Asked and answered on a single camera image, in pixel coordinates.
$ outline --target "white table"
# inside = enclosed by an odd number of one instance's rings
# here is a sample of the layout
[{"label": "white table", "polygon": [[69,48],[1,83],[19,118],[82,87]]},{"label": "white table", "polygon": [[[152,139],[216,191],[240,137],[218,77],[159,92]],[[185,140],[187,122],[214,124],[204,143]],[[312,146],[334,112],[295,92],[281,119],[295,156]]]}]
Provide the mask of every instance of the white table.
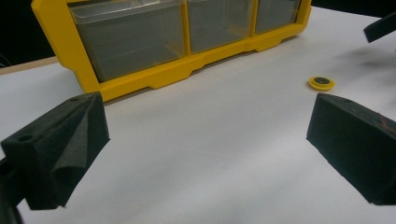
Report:
[{"label": "white table", "polygon": [[[67,208],[30,211],[23,201],[24,220],[394,223],[395,206],[367,203],[305,140],[312,76],[396,119],[396,34],[368,44],[362,29],[375,20],[314,7],[307,29],[274,49],[107,103],[111,141]],[[82,93],[57,63],[0,76],[0,86],[0,139]]]}]

